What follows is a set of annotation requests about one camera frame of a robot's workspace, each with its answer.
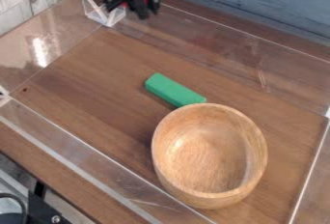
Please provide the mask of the green rectangular block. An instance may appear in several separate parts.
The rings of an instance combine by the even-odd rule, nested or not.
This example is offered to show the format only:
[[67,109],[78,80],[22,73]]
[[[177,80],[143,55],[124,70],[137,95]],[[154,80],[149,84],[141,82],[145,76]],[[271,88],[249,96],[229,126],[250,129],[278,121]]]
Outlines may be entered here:
[[145,88],[175,107],[206,103],[205,96],[158,72],[145,81]]

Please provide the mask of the clear acrylic front wall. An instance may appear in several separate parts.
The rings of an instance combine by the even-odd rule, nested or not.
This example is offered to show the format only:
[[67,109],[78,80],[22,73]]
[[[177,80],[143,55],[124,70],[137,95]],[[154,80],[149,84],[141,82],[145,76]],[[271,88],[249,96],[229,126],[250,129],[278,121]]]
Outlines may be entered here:
[[0,99],[0,153],[98,224],[215,224],[14,98]]

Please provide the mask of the wooden bowl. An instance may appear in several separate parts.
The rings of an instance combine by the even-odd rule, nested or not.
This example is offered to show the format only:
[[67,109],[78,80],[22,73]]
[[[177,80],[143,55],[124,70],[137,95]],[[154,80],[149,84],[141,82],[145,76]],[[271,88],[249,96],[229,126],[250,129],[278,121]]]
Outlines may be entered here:
[[257,187],[269,163],[265,135],[235,108],[199,103],[170,112],[151,143],[162,185],[189,206],[222,209]]

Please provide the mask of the clear acrylic wall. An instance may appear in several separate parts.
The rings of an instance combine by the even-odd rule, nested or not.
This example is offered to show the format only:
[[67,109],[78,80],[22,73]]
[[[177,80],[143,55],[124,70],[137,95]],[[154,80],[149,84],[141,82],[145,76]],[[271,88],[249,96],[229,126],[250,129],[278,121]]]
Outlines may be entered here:
[[194,0],[163,0],[147,20],[128,14],[124,35],[330,118],[330,48]]
[[330,224],[330,106],[326,128],[287,224]]
[[0,99],[0,153],[98,224],[215,224],[14,98]]

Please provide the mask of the clear acrylic right wall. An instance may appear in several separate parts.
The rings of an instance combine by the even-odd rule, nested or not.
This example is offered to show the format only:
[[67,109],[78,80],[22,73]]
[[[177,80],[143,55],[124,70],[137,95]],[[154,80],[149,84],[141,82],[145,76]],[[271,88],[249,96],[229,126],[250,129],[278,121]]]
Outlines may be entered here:
[[330,106],[326,128],[287,224],[330,224]]

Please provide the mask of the clear acrylic back wall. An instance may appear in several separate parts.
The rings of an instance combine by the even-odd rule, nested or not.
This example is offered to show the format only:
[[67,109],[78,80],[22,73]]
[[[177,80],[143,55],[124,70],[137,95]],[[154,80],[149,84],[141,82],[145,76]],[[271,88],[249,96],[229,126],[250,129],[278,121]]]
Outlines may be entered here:
[[147,20],[128,14],[124,35],[330,118],[330,48],[194,0],[163,0]]

